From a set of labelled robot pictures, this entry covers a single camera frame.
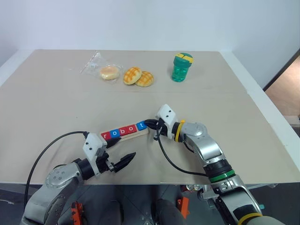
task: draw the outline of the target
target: black wire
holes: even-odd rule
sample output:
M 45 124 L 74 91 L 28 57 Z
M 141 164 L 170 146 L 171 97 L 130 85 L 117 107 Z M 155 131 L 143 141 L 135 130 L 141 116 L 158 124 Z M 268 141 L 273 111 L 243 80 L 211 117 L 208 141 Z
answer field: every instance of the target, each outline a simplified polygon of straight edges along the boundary
M 189 150 L 190 152 L 194 153 L 193 150 L 190 149 L 190 147 L 188 147 L 187 143 L 185 141 L 183 141 L 184 145 L 186 146 L 187 150 Z
M 27 179 L 27 183 L 26 183 L 26 188 L 25 188 L 25 193 L 24 193 L 24 210 L 25 210 L 25 207 L 26 207 L 26 204 L 27 204 L 27 201 L 28 201 L 28 190 L 29 190 L 29 184 L 30 184 L 30 180 L 31 180 L 31 177 L 32 177 L 32 174 L 33 174 L 33 171 L 34 169 L 36 168 L 36 165 L 38 164 L 38 161 L 40 160 L 40 158 L 42 157 L 42 155 L 47 151 L 48 148 L 51 147 L 51 145 L 53 145 L 55 142 L 57 142 L 59 139 L 65 137 L 65 136 L 68 136 L 68 135 L 73 135 L 73 134 L 86 134 L 87 132 L 86 131 L 74 131 L 74 132 L 70 132 L 70 133 L 66 133 L 62 136 L 59 136 L 58 138 L 56 138 L 54 141 L 52 141 L 50 144 L 47 145 L 47 147 L 44 148 L 44 150 L 41 152 L 41 154 L 39 154 L 38 158 L 36 159 L 36 161 L 34 162 L 31 170 L 30 170 L 30 173 L 29 173 L 29 176 L 28 176 L 28 179 Z
M 158 130 L 159 130 L 159 126 L 157 126 L 157 129 L 156 129 L 156 135 L 157 135 L 158 144 L 159 144 L 159 146 L 160 146 L 160 148 L 161 148 L 161 151 L 163 152 L 165 158 L 169 161 L 169 163 L 170 163 L 174 168 L 176 168 L 177 170 L 179 170 L 179 171 L 181 171 L 181 172 L 183 172 L 183 173 L 207 177 L 207 175 L 204 174 L 204 173 L 186 171 L 186 170 L 183 170 L 183 169 L 179 168 L 177 165 L 175 165 L 175 164 L 169 159 L 169 157 L 167 156 L 167 154 L 166 154 L 166 152 L 165 152 L 165 150 L 164 150 L 164 147 L 163 147 L 163 145 L 162 145 L 162 143 L 161 143 L 161 141 L 160 141 L 160 137 L 159 137 L 160 135 L 159 135 Z

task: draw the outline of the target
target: plastic bag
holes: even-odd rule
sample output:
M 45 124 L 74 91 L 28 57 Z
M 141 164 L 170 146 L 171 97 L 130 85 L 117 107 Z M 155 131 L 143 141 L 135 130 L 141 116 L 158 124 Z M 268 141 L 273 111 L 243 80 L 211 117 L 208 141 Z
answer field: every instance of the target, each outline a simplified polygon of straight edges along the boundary
M 121 65 L 108 62 L 101 56 L 100 52 L 96 52 L 81 73 L 106 81 L 116 81 L 120 74 L 124 73 L 124 70 Z

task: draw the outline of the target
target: beige tabletop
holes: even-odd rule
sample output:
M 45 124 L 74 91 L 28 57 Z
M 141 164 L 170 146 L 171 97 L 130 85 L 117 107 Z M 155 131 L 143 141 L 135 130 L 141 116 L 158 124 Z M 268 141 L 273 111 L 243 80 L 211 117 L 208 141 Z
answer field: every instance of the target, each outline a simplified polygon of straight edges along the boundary
M 177 117 L 201 122 L 219 143 L 245 183 L 300 180 L 300 172 L 243 85 L 218 52 L 191 52 L 195 62 L 184 82 L 171 80 L 177 52 L 100 51 L 125 69 L 138 66 L 155 77 L 152 86 L 127 86 L 122 78 L 104 82 L 80 71 L 95 51 L 37 50 L 0 87 L 0 182 L 25 183 L 41 150 L 61 134 L 99 133 L 154 118 L 163 104 Z M 182 143 L 162 138 L 179 167 L 203 172 Z M 32 183 L 43 183 L 59 164 L 84 158 L 82 135 L 54 144 L 41 158 Z M 207 183 L 174 169 L 153 132 L 118 143 L 107 151 L 112 162 L 131 152 L 133 161 L 118 173 L 105 172 L 88 184 Z

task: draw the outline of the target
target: pastry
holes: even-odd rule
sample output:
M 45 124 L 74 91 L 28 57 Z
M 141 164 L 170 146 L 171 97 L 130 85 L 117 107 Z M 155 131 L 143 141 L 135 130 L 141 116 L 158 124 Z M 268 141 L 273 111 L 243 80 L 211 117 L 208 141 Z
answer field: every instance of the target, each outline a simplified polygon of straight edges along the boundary
M 154 82 L 154 77 L 151 73 L 147 71 L 142 71 L 141 78 L 135 83 L 137 86 L 140 87 L 148 87 Z
M 137 82 L 138 79 L 142 76 L 142 71 L 139 67 L 131 67 L 124 74 L 123 82 L 125 84 L 131 85 Z
M 104 80 L 113 80 L 120 76 L 120 71 L 116 67 L 107 66 L 100 69 L 100 75 Z

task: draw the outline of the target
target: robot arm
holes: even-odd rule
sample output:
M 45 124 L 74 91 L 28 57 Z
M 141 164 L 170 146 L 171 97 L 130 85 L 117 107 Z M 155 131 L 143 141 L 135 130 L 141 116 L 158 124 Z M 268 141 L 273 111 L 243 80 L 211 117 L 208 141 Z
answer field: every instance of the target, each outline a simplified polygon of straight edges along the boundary
M 109 162 L 105 151 L 119 140 L 106 142 L 96 134 L 88 134 L 83 145 L 87 158 L 58 166 L 49 173 L 43 186 L 27 202 L 21 225 L 57 224 L 66 201 L 85 180 L 108 170 L 116 173 L 127 166 L 135 152 L 114 164 Z
M 248 224 L 259 225 L 262 218 L 268 221 L 268 218 L 262 217 L 256 200 L 235 174 L 221 148 L 203 124 L 177 122 L 174 111 L 168 105 L 160 108 L 157 118 L 158 120 L 146 120 L 145 124 L 149 128 L 160 129 L 161 135 L 192 147 L 210 180 L 210 185 L 203 186 L 202 198 L 214 201 L 227 224 L 241 225 L 255 219 L 256 223 Z

